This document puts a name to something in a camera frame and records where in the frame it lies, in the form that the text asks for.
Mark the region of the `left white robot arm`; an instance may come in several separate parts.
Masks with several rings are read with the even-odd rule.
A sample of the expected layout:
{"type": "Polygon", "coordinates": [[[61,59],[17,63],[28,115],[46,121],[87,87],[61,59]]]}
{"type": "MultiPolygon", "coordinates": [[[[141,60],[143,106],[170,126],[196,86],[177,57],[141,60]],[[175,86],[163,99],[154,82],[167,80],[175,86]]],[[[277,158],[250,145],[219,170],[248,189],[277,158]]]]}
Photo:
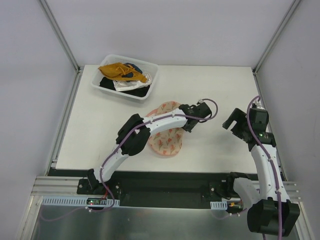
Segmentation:
{"type": "Polygon", "coordinates": [[[117,133],[115,145],[103,163],[88,170],[88,188],[99,195],[105,191],[106,182],[118,167],[131,156],[139,154],[149,138],[169,129],[181,128],[186,132],[200,122],[213,118],[213,113],[205,102],[196,105],[181,104],[178,108],[153,117],[132,115],[117,133]]]}

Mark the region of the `floral mesh laundry bag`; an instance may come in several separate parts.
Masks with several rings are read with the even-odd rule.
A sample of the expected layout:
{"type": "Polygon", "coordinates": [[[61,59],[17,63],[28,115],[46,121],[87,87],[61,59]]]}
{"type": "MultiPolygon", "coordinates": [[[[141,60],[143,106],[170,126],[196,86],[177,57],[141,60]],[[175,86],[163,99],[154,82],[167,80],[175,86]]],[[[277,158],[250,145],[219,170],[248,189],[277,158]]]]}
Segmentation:
{"type": "MultiPolygon", "coordinates": [[[[181,104],[176,101],[167,101],[158,108],[152,110],[146,117],[155,117],[177,109],[181,104]]],[[[173,157],[179,153],[183,145],[184,130],[182,128],[171,128],[148,139],[148,146],[158,155],[173,157]]]]}

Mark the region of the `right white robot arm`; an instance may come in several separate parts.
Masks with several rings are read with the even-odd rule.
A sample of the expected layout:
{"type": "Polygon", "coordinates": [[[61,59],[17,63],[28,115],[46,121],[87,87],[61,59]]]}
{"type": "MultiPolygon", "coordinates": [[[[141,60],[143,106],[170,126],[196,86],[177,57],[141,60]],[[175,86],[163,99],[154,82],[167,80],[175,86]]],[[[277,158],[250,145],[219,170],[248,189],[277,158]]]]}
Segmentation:
{"type": "Polygon", "coordinates": [[[259,182],[259,187],[255,188],[247,174],[231,172],[225,192],[242,200],[251,232],[282,239],[290,235],[300,216],[300,208],[291,201],[285,189],[277,166],[275,137],[267,132],[268,123],[268,112],[255,104],[246,112],[235,108],[223,123],[224,129],[230,129],[248,145],[259,182]]]}

